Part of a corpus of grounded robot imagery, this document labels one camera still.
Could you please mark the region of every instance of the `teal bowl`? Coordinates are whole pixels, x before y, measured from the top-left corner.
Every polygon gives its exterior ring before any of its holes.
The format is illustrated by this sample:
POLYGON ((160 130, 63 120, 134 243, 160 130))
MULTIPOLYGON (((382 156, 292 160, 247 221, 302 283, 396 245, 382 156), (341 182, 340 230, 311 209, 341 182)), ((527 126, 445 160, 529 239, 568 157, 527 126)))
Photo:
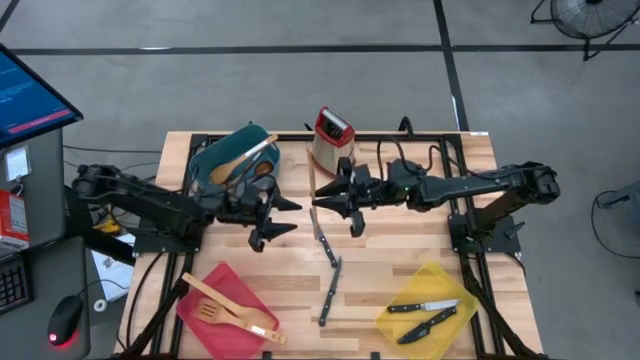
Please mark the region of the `teal bowl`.
MULTIPOLYGON (((191 161, 189 162, 189 174, 191 175, 191 178, 202 189, 206 190, 213 187, 213 185, 209 183, 209 174, 213 169, 236 159, 238 156, 244 154, 268 136, 269 134, 262 127, 254 124, 247 125, 242 129, 225 136, 191 158, 191 161)), ((253 162, 255 156, 256 155, 240 163, 240 165, 233 170, 229 178, 235 179, 242 175, 247 166, 253 162)), ((255 162, 253 162, 251 168, 247 170, 243 177, 243 179, 247 180, 247 183, 251 183, 251 180, 255 178, 256 165, 264 161, 271 163, 273 170, 270 174, 274 178, 277 177, 280 166, 280 149, 278 149, 275 143, 271 143, 266 148, 262 149, 260 156, 255 162)), ((238 186, 232 188, 232 190, 235 190, 236 193, 242 192, 244 189, 244 183, 245 181, 241 181, 238 183, 238 186)), ((258 188, 266 190, 272 186, 272 183, 273 180, 266 177, 253 184, 258 188)))

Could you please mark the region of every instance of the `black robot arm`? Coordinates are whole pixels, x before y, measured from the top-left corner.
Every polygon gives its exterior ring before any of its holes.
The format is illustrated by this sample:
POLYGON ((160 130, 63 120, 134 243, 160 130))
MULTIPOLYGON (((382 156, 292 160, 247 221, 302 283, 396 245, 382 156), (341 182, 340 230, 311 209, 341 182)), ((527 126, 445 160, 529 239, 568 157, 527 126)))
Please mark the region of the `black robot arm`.
POLYGON ((494 171, 443 179, 430 176, 421 166, 402 159, 388 164, 387 180, 371 177, 367 165, 355 168, 347 158, 340 159, 338 176, 318 189, 313 205, 336 211, 352 219, 351 235, 362 235, 365 222, 361 208, 407 204, 407 208, 426 212, 445 202, 466 196, 504 191, 467 224, 471 233, 489 231, 495 223, 527 204, 548 204, 560 195, 556 173, 548 166, 527 162, 494 171))
POLYGON ((249 245, 254 251, 262 252, 264 241, 296 228, 294 224, 272 222, 271 208, 280 211, 302 209, 283 198, 275 179, 273 182, 267 190, 249 184, 239 197, 232 196, 222 185, 212 185, 187 197, 124 174, 114 166, 82 165, 71 187, 80 200, 111 204, 148 219, 163 234, 163 241, 172 238, 183 245, 191 245, 192 249, 199 247, 205 229, 215 218, 220 222, 255 226, 249 245), (267 196, 263 200, 261 194, 265 192, 267 196))

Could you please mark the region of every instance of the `concrete floor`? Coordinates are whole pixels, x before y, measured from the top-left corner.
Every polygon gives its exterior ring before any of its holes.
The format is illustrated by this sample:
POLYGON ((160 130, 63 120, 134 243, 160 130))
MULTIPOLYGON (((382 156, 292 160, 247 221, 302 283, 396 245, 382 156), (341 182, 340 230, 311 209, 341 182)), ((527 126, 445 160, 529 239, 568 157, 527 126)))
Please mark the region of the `concrete floor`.
MULTIPOLYGON (((0 0, 0 12, 8 3, 0 0)), ((529 25, 535 3, 444 1, 452 44, 579 44, 552 25, 529 25)), ((439 44, 440 34, 428 0, 21 0, 0 41, 35 49, 439 44)), ((639 44, 640 26, 616 42, 639 44)), ((640 179, 639 55, 606 52, 583 63, 579 52, 454 54, 470 130, 490 132, 498 162, 535 160, 559 173, 558 201, 517 214, 527 222, 521 242, 542 343, 554 358, 640 353, 639 262, 607 253, 589 222, 596 193, 640 179)), ((325 104, 361 130, 391 130, 403 115, 417 130, 457 128, 440 52, 22 58, 85 113, 64 130, 65 143, 78 146, 156 150, 169 130, 231 130, 250 120, 303 129, 325 104)), ((158 158, 66 156, 117 166, 158 158)), ((596 225, 611 247, 640 255, 627 210, 599 211, 596 225)), ((119 311, 94 317, 102 340, 90 357, 111 350, 119 311)))

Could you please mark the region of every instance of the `keyboard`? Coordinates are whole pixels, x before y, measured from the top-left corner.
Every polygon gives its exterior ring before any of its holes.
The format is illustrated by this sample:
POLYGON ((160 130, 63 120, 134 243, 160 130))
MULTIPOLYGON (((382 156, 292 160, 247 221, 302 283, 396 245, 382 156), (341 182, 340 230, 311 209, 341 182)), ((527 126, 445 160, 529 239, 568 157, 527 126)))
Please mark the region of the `keyboard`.
POLYGON ((32 300, 29 285, 21 254, 0 261, 0 315, 32 300))

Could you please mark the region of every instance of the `red box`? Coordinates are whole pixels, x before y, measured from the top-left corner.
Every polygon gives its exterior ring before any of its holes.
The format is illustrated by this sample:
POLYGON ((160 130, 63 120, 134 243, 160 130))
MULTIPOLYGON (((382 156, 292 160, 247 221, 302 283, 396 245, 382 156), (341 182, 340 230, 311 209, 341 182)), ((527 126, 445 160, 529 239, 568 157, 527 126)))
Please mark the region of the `red box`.
POLYGON ((0 248, 23 250, 29 247, 29 229, 24 199, 0 189, 0 248))
MULTIPOLYGON (((276 321, 271 330, 278 329, 280 322, 275 315, 226 263, 218 265, 202 282, 238 305, 256 308, 271 316, 276 321)), ((195 318, 193 311, 198 307, 200 299, 205 296, 200 290, 192 289, 178 302, 176 312, 182 321, 193 331, 214 359, 251 359, 260 350, 265 339, 233 325, 212 325, 195 318)))

